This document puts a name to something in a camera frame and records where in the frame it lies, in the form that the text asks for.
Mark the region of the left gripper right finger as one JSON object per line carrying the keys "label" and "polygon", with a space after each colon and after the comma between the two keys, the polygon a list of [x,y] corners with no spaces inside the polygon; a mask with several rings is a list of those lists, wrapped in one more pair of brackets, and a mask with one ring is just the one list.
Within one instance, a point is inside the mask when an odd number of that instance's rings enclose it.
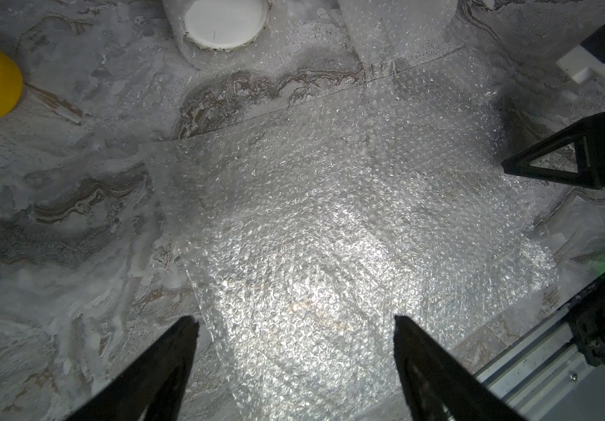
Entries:
{"label": "left gripper right finger", "polygon": [[523,418],[406,316],[395,316],[394,357],[414,420]]}

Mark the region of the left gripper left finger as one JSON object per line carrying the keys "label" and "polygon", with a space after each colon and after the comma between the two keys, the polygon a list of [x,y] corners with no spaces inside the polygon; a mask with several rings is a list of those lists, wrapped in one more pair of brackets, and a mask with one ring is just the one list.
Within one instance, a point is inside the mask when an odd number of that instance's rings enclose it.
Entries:
{"label": "left gripper left finger", "polygon": [[69,420],[176,420],[195,359],[199,324],[179,318]]}

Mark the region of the clear bubble wrap sheet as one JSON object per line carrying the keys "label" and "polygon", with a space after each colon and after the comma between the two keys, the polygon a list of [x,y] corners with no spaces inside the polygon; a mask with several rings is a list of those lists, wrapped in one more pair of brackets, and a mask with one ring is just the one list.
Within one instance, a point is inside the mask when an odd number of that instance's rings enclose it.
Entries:
{"label": "clear bubble wrap sheet", "polygon": [[464,48],[151,147],[244,419],[358,419],[397,390],[395,315],[454,347],[553,280],[499,167],[498,98]]}

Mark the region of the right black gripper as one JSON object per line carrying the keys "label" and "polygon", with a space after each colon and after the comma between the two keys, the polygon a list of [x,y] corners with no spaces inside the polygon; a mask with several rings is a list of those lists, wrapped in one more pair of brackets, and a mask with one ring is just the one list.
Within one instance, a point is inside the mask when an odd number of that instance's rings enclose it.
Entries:
{"label": "right black gripper", "polygon": [[[593,133],[592,164],[588,141]],[[507,175],[605,189],[605,112],[566,127],[502,162]]]}

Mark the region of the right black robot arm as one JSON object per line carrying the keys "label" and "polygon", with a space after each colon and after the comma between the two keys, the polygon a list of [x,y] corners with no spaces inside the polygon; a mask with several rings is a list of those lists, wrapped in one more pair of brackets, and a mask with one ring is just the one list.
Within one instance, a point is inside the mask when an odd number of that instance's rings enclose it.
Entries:
{"label": "right black robot arm", "polygon": [[[539,168],[534,161],[562,147],[573,146],[576,170]],[[586,117],[538,144],[503,161],[507,175],[579,188],[605,189],[605,112]],[[593,367],[605,365],[605,271],[595,287],[574,301],[567,322],[574,343]]]}

